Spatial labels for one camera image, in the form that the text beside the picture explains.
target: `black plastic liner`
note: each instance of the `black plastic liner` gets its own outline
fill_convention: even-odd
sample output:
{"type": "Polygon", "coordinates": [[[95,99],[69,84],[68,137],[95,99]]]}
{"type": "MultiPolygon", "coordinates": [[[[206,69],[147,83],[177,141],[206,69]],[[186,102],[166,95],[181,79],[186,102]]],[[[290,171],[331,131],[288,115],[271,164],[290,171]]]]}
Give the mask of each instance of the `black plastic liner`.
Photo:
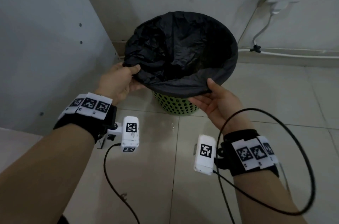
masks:
{"type": "Polygon", "coordinates": [[[195,12],[168,12],[138,26],[127,41],[124,66],[140,64],[134,76],[149,89],[188,98],[210,92],[232,74],[238,46],[219,21],[195,12]]]}

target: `white camera device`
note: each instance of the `white camera device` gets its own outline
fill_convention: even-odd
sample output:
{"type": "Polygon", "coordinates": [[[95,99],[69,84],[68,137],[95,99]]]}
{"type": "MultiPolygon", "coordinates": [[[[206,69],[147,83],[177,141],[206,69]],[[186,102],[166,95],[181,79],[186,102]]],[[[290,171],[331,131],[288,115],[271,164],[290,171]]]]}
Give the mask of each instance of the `white camera device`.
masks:
{"type": "Polygon", "coordinates": [[[116,122],[114,129],[108,129],[107,134],[98,141],[98,148],[102,149],[106,140],[114,140],[121,135],[121,150],[134,152],[139,146],[139,119],[134,116],[126,116],[123,123],[116,122]]]}
{"type": "Polygon", "coordinates": [[[194,170],[211,175],[213,172],[216,150],[217,143],[213,137],[200,135],[195,149],[194,170]]]}

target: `qr code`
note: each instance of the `qr code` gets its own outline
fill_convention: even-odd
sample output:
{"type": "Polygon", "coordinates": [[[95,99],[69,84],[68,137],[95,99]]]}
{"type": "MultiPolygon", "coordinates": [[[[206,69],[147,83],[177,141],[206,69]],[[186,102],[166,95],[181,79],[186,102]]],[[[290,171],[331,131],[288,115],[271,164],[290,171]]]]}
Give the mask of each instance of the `qr code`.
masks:
{"type": "Polygon", "coordinates": [[[269,155],[273,155],[274,154],[274,152],[273,152],[271,146],[269,145],[269,143],[263,143],[263,145],[264,145],[264,147],[265,147],[265,149],[266,149],[266,151],[267,151],[267,153],[269,155]]]}
{"type": "Polygon", "coordinates": [[[84,102],[81,106],[94,109],[94,106],[97,104],[97,100],[91,99],[91,98],[85,98],[84,102]]]}
{"type": "Polygon", "coordinates": [[[245,162],[245,161],[248,161],[250,159],[253,159],[252,153],[249,151],[247,146],[245,146],[243,148],[240,148],[240,149],[237,149],[236,152],[239,155],[240,160],[242,162],[245,162]]]}
{"type": "Polygon", "coordinates": [[[267,157],[267,154],[264,152],[264,149],[261,147],[261,145],[251,147],[250,150],[257,160],[267,157]]]}
{"type": "Polygon", "coordinates": [[[211,158],[212,157],[212,146],[201,144],[200,155],[211,158]]]}
{"type": "Polygon", "coordinates": [[[126,132],[137,132],[137,124],[136,123],[127,123],[126,132]]]}
{"type": "Polygon", "coordinates": [[[123,152],[134,152],[135,147],[125,147],[122,151],[123,152]]]}
{"type": "Polygon", "coordinates": [[[84,98],[76,98],[69,107],[79,106],[84,98]]]}
{"type": "Polygon", "coordinates": [[[99,101],[98,105],[95,107],[96,111],[101,111],[103,113],[106,113],[108,109],[109,109],[109,104],[102,102],[102,101],[99,101]]]}

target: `baseboard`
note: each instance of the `baseboard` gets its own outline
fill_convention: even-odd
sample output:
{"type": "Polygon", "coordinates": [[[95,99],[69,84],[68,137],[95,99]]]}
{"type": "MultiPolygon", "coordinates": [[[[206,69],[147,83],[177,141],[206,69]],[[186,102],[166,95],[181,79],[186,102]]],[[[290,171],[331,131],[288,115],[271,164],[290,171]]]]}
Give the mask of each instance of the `baseboard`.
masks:
{"type": "MultiPolygon", "coordinates": [[[[125,55],[126,41],[112,42],[118,55],[125,55]]],[[[339,56],[339,51],[321,51],[307,49],[262,48],[262,51],[283,54],[311,55],[311,56],[339,56]]],[[[339,59],[306,59],[287,58],[281,56],[264,55],[256,52],[239,52],[239,63],[260,63],[273,65],[309,66],[309,67],[339,67],[339,59]]]]}

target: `person's left arm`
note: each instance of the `person's left arm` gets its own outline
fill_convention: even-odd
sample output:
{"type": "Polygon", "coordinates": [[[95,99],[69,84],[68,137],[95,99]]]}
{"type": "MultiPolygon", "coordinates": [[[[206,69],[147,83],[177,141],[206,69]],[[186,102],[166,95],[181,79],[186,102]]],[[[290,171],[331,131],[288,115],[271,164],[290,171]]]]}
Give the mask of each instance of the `person's left arm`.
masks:
{"type": "MultiPolygon", "coordinates": [[[[101,77],[96,94],[112,105],[143,86],[132,80],[140,66],[114,65],[101,77]]],[[[0,223],[57,223],[94,146],[85,129],[68,124],[53,130],[0,174],[0,223]]]]}

